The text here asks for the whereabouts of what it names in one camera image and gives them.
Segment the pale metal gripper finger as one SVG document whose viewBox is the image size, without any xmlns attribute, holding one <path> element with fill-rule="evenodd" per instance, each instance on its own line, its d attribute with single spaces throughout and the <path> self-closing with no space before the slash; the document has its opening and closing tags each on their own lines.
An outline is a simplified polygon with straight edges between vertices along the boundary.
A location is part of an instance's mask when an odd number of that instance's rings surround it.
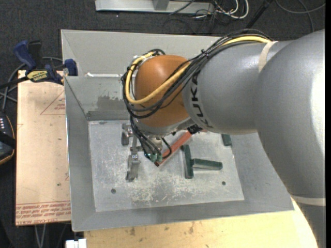
<svg viewBox="0 0 331 248">
<path fill-rule="evenodd" d="M 131 137 L 131 125 L 128 123 L 122 124 L 121 144 L 123 146 L 129 145 L 130 137 Z"/>
<path fill-rule="evenodd" d="M 137 154 L 132 154 L 129 156 L 126 175 L 126 180 L 128 182 L 133 182 L 138 177 L 140 163 L 141 161 L 139 160 L 139 156 Z"/>
</svg>

